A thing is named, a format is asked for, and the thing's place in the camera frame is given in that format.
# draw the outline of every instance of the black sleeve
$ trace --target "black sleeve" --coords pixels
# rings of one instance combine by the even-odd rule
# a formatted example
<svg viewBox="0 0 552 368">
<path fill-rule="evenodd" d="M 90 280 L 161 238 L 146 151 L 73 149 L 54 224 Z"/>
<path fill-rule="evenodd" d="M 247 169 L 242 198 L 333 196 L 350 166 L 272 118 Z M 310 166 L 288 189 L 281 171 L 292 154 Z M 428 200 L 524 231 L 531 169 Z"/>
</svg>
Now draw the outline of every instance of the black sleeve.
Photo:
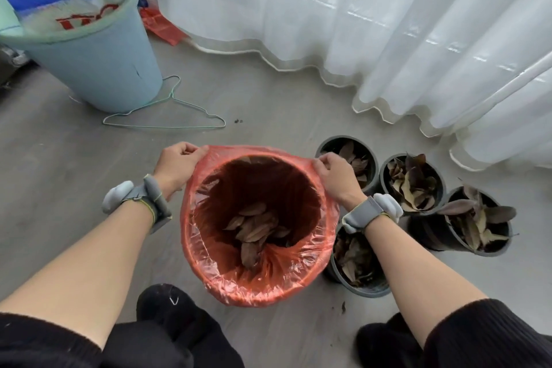
<svg viewBox="0 0 552 368">
<path fill-rule="evenodd" d="M 0 367 L 96 368 L 101 350 L 87 338 L 32 317 L 0 313 Z"/>
<path fill-rule="evenodd" d="M 552 343 L 502 302 L 481 300 L 435 327 L 425 343 L 424 367 L 552 367 Z"/>
</svg>

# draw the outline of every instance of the plant pot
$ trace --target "plant pot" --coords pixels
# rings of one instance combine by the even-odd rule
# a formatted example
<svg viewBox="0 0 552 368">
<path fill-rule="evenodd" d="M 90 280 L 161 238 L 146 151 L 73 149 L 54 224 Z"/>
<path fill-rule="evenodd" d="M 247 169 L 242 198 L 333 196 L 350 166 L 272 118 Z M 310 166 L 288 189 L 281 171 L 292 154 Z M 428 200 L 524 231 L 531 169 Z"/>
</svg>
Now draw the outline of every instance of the plant pot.
<svg viewBox="0 0 552 368">
<path fill-rule="evenodd" d="M 383 297 L 391 292 L 391 288 L 389 287 L 389 283 L 387 282 L 383 271 L 381 271 L 381 273 L 378 274 L 376 278 L 370 281 L 368 285 L 362 287 L 353 287 L 351 284 L 345 281 L 345 278 L 343 278 L 343 276 L 341 275 L 341 272 L 337 268 L 337 264 L 333 256 L 334 254 L 332 253 L 328 266 L 324 269 L 324 274 L 327 278 L 330 279 L 330 281 L 341 283 L 353 294 L 360 295 L 361 297 L 366 298 Z"/>
<path fill-rule="evenodd" d="M 481 192 L 483 204 L 488 207 L 496 207 L 499 204 L 488 194 Z M 452 190 L 443 204 L 465 198 L 463 188 Z M 497 240 L 487 246 L 487 251 L 473 250 L 461 239 L 461 232 L 448 223 L 445 216 L 436 213 L 436 210 L 428 215 L 413 216 L 408 224 L 407 231 L 427 249 L 442 252 L 444 250 L 459 250 L 460 252 L 472 252 L 479 256 L 498 256 L 503 254 L 512 242 L 512 225 L 507 223 L 488 224 L 487 228 L 500 235 L 509 236 L 508 240 Z"/>
<path fill-rule="evenodd" d="M 392 197 L 394 197 L 397 200 L 397 202 L 400 204 L 401 203 L 401 197 L 397 192 L 395 192 L 395 190 L 393 189 L 392 184 L 390 184 L 391 176 L 389 176 L 389 169 L 387 167 L 387 164 L 389 162 L 393 161 L 395 158 L 398 158 L 398 159 L 404 161 L 406 159 L 406 155 L 404 153 L 403 154 L 396 154 L 394 156 L 391 156 L 389 159 L 387 159 L 383 163 L 383 165 L 382 165 L 382 167 L 380 168 L 380 171 L 379 171 L 379 177 L 378 177 L 378 180 L 377 180 L 377 184 L 374 187 L 374 192 L 388 193 Z M 437 181 L 437 186 L 435 187 L 435 191 L 434 191 L 435 192 L 435 205 L 432 208 L 430 208 L 429 210 L 425 210 L 425 211 L 416 211 L 416 212 L 404 211 L 405 216 L 416 216 L 416 215 L 431 214 L 432 211 L 437 210 L 441 206 L 441 203 L 443 202 L 443 197 L 445 196 L 446 188 L 445 188 L 445 182 L 444 182 L 443 177 L 441 176 L 441 174 L 437 171 L 437 169 L 434 166 L 432 166 L 428 162 L 425 163 L 422 171 L 423 171 L 423 174 L 426 177 L 433 176 L 435 178 L 435 180 Z"/>
<path fill-rule="evenodd" d="M 349 137 L 348 135 L 335 135 L 334 137 L 328 138 L 320 145 L 320 147 L 316 150 L 315 157 L 320 157 L 322 155 L 322 152 L 334 152 L 335 154 L 338 154 L 341 148 L 348 141 L 354 142 L 353 152 L 357 157 L 366 156 L 366 158 L 368 159 L 368 165 L 364 170 L 367 182 L 366 185 L 362 188 L 362 191 L 366 195 L 372 195 L 376 192 L 374 189 L 377 185 L 377 160 L 374 152 L 370 150 L 368 146 L 362 141 L 354 137 Z"/>
</svg>

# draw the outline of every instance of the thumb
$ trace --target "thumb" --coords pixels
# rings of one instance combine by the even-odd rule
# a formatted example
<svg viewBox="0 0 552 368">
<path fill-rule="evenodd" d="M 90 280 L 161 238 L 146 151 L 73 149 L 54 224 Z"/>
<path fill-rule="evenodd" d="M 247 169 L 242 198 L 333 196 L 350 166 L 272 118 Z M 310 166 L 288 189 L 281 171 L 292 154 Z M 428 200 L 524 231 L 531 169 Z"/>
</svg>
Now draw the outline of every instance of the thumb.
<svg viewBox="0 0 552 368">
<path fill-rule="evenodd" d="M 197 164 L 207 153 L 209 152 L 209 146 L 203 145 L 200 148 L 198 148 L 196 151 L 194 151 L 192 154 L 189 154 L 188 157 L 194 161 L 195 164 Z"/>
<path fill-rule="evenodd" d="M 327 174 L 329 173 L 329 170 L 326 169 L 326 165 L 322 163 L 319 159 L 313 160 L 313 166 L 314 170 L 316 170 L 316 173 L 318 173 L 318 176 L 320 177 L 327 176 Z"/>
</svg>

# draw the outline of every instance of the floor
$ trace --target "floor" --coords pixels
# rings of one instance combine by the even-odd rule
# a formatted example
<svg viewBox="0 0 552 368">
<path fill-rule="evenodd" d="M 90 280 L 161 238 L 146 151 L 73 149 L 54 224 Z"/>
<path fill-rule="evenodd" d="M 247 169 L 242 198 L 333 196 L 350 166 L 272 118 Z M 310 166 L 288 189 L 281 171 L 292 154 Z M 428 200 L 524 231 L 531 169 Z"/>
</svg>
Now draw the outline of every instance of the floor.
<svg viewBox="0 0 552 368">
<path fill-rule="evenodd" d="M 103 113 L 72 100 L 47 72 L 35 69 L 21 76 L 0 102 L 0 298 L 98 224 L 107 190 L 126 179 L 139 180 L 169 144 L 271 145 L 312 156 L 326 138 L 348 134 L 365 141 L 380 163 L 397 152 L 425 152 L 448 188 L 458 186 L 461 178 L 517 207 L 513 226 L 519 236 L 504 255 L 444 252 L 438 257 L 534 328 L 552 334 L 550 170 L 516 173 L 498 165 L 470 173 L 450 160 L 449 140 L 428 139 L 418 131 L 416 117 L 390 125 L 376 111 L 355 114 L 350 107 L 354 89 L 326 86 L 315 69 L 278 73 L 256 54 L 213 55 L 185 44 L 152 44 L 163 75 L 182 77 L 178 93 L 225 117 L 228 126 L 212 131 L 105 127 Z M 152 125 L 210 122 L 200 112 L 175 104 L 158 105 L 126 120 Z M 180 193 L 172 201 L 175 213 L 181 201 Z M 180 246 L 178 219 L 147 239 L 121 321 L 133 319 L 138 294 L 153 282 L 171 282 L 207 309 L 247 367 L 355 367 L 357 329 L 397 311 L 391 295 L 361 298 L 321 277 L 272 307 L 225 307 L 191 273 Z"/>
</svg>

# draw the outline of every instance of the forearm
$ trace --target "forearm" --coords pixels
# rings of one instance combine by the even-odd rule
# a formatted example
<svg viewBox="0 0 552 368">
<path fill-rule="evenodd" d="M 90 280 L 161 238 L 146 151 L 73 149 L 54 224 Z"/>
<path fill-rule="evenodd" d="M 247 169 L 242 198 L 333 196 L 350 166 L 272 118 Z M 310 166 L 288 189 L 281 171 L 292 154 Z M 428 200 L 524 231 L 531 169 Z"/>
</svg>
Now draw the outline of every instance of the forearm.
<svg viewBox="0 0 552 368">
<path fill-rule="evenodd" d="M 386 216 L 365 230 L 410 330 L 420 345 L 446 316 L 487 298 Z"/>
<path fill-rule="evenodd" d="M 146 206 L 123 203 L 2 301 L 0 312 L 55 323 L 103 348 L 122 309 L 152 223 Z"/>
</svg>

